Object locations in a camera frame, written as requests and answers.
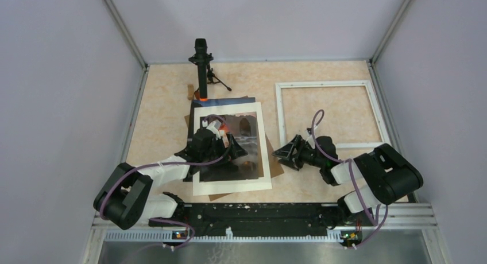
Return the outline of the white photo mat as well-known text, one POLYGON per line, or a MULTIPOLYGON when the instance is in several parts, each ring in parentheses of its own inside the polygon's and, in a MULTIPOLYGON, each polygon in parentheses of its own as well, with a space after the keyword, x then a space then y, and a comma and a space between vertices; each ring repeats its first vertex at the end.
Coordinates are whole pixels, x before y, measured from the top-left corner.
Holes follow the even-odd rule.
POLYGON ((271 146, 264 130, 262 105, 253 98, 217 99, 191 103, 188 139, 204 126, 204 120, 220 121, 224 146, 230 156, 218 164, 198 167, 193 194, 222 195, 272 189, 271 146))

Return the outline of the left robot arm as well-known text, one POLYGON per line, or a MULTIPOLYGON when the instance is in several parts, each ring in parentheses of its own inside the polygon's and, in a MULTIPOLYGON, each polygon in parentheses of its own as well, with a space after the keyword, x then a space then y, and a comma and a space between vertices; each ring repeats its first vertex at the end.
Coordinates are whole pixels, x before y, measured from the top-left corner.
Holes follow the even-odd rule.
POLYGON ((183 180, 200 167, 227 165, 247 154, 232 134, 202 127, 183 150, 167 159, 138 167, 126 162, 117 165, 96 195, 93 207, 101 219, 127 230, 144 215, 153 215, 145 209, 153 186, 183 180))

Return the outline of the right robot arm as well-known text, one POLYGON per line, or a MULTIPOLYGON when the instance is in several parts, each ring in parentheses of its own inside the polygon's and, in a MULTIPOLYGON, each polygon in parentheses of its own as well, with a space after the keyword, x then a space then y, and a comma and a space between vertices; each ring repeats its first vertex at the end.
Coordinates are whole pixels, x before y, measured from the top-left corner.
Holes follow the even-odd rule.
POLYGON ((352 225, 360 213, 371 218, 371 210, 390 205, 424 184, 420 172, 391 145, 383 143, 371 152, 350 160, 339 160, 329 136, 304 139, 296 135, 272 155, 293 170, 309 165, 318 168, 326 184, 334 187, 352 183, 353 191, 340 197, 331 224, 352 225))

